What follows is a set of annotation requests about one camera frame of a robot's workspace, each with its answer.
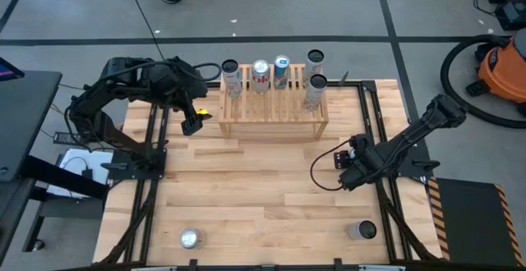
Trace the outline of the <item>black mat hazard stripes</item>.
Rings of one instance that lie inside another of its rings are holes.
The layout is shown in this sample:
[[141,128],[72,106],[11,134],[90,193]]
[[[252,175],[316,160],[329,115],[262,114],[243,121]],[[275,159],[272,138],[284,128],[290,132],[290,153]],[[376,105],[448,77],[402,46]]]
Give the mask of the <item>black mat hazard stripes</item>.
[[453,263],[521,267],[526,271],[503,188],[432,177],[431,213],[443,257]]

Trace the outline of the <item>teal silver Red Bull can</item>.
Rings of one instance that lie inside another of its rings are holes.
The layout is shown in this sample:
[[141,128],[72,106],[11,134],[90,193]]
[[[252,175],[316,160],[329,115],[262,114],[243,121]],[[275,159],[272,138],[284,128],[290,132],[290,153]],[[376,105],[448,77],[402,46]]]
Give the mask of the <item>teal silver Red Bull can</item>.
[[341,150],[333,154],[336,169],[346,169],[353,164],[355,158],[354,150]]
[[276,89],[284,89],[288,84],[289,59],[279,55],[274,60],[274,86]]

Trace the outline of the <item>black desk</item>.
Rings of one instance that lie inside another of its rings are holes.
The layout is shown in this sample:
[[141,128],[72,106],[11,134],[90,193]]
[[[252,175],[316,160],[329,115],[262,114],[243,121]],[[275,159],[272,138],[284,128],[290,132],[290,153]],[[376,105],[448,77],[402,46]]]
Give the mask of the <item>black desk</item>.
[[0,265],[37,181],[103,200],[108,187],[30,155],[62,74],[0,81]]

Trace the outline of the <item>Celsius can pineapple print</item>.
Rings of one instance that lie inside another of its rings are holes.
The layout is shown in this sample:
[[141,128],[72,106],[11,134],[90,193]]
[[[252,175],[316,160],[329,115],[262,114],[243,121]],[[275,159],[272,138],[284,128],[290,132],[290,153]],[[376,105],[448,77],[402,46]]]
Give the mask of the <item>Celsius can pineapple print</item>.
[[328,81],[322,74],[314,74],[307,82],[304,108],[308,112],[316,111],[321,105],[321,100]]

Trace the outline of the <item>black computer monitor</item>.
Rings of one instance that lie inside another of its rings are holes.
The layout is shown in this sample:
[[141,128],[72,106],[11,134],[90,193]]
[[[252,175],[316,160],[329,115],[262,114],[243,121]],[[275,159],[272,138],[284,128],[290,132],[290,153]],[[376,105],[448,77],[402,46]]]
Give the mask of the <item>black computer monitor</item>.
[[25,73],[0,57],[0,81],[21,79]]

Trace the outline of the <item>silver Diet Coke can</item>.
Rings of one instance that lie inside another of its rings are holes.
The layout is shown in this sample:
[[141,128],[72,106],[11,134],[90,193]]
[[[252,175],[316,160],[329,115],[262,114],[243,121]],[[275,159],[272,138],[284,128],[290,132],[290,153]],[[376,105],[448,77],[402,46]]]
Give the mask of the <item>silver Diet Coke can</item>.
[[179,241],[184,249],[198,249],[204,245],[205,233],[201,229],[186,228],[181,232]]
[[251,66],[251,86],[257,93],[270,88],[270,65],[265,60],[256,60]]

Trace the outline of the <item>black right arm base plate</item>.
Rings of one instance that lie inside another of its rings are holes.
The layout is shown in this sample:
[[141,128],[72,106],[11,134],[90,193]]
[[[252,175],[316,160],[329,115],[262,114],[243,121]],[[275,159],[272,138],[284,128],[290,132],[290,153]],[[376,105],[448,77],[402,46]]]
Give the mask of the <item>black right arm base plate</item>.
[[438,160],[429,158],[422,140],[394,160],[397,163],[381,172],[382,177],[433,177],[433,170],[441,164]]

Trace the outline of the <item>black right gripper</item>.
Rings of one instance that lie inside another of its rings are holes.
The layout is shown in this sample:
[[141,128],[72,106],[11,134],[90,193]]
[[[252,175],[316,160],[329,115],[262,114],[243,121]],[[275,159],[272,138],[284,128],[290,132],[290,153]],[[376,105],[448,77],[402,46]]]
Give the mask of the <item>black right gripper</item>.
[[355,158],[353,164],[339,174],[339,183],[343,189],[352,191],[371,179],[373,171],[370,159],[367,156],[371,144],[372,139],[367,134],[355,135],[348,139],[347,151],[349,154],[354,151]]

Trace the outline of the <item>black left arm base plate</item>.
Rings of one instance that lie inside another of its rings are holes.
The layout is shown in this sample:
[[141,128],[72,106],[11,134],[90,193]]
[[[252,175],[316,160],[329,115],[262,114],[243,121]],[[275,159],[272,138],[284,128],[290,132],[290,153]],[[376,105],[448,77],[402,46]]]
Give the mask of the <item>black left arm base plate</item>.
[[108,178],[112,180],[154,180],[162,179],[165,172],[167,150],[156,150],[152,159],[143,159],[121,150],[113,153],[110,163],[100,166],[108,170]]

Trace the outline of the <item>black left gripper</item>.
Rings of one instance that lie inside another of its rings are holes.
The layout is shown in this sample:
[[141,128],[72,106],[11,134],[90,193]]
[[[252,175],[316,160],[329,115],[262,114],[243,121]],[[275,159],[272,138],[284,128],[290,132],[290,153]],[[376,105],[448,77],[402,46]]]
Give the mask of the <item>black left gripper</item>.
[[176,71],[178,88],[175,92],[175,107],[183,111],[182,133],[191,136],[203,127],[202,121],[213,116],[209,113],[197,113],[193,106],[194,99],[205,98],[208,87],[199,71]]

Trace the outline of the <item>wooden slatted shelf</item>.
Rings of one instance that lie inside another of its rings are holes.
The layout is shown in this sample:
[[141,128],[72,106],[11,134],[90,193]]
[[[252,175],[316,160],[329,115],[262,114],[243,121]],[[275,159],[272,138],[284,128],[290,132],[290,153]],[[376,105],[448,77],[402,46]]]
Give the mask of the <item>wooden slatted shelf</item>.
[[218,121],[223,136],[287,135],[301,127],[305,134],[319,139],[329,123],[327,102],[323,98],[313,112],[305,109],[304,68],[303,64],[289,66],[287,88],[277,90],[271,86],[257,93],[251,86],[251,65],[241,64],[243,90],[237,98],[229,97],[225,82],[220,82]]

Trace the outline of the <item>black aluminium rig frame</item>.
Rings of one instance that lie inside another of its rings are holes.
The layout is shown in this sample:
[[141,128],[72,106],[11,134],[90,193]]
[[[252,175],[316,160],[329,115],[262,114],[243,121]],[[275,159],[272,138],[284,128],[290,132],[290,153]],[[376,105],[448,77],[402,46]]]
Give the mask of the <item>black aluminium rig frame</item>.
[[[404,266],[406,271],[525,271],[521,267],[458,264],[441,253],[428,191],[401,181],[402,209],[431,252],[430,260],[400,260],[404,240],[394,237],[381,212],[376,187],[329,193],[313,184],[309,167],[323,149],[366,132],[385,139],[405,127],[395,119],[385,127],[378,92],[402,109],[393,80],[331,81],[324,98],[329,123],[319,139],[292,129],[287,135],[255,134],[225,138],[219,128],[220,84],[196,106],[213,113],[196,135],[185,137],[180,114],[168,116],[146,102],[130,104],[124,130],[167,150],[165,174],[150,183],[123,181],[108,193],[93,264],[63,271],[131,271],[177,266],[187,271],[344,271],[360,264]],[[347,226],[362,220],[376,225],[371,240],[352,240]],[[181,232],[201,229],[204,245],[184,249]]]

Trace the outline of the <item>white Celsius can black lid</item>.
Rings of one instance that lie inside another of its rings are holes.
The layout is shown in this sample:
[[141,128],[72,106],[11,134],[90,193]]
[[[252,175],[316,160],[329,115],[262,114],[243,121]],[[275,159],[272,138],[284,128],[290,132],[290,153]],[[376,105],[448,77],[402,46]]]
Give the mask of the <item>white Celsius can black lid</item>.
[[313,75],[321,73],[324,57],[324,53],[319,49],[312,49],[308,52],[305,71],[302,75],[302,85],[304,87],[307,86],[307,83]]
[[376,225],[370,220],[362,220],[347,226],[347,235],[352,240],[371,240],[376,234]]
[[238,63],[233,59],[225,60],[221,69],[227,95],[238,98],[242,93],[242,77]]

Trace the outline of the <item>white flat box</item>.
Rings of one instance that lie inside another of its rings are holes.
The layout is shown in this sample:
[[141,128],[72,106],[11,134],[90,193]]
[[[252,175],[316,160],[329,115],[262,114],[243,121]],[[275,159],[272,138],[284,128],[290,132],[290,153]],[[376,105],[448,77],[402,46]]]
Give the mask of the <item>white flat box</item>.
[[112,152],[94,151],[90,153],[83,149],[69,149],[62,156],[58,166],[76,175],[107,185],[108,169],[103,168],[101,164],[110,163],[112,158]]

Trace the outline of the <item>black power adapter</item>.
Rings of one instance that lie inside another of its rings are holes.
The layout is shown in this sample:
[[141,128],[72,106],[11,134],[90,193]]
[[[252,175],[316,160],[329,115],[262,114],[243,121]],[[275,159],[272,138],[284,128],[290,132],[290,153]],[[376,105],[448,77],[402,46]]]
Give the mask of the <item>black power adapter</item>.
[[78,134],[56,131],[53,135],[53,143],[57,145],[81,146],[85,144],[85,141]]

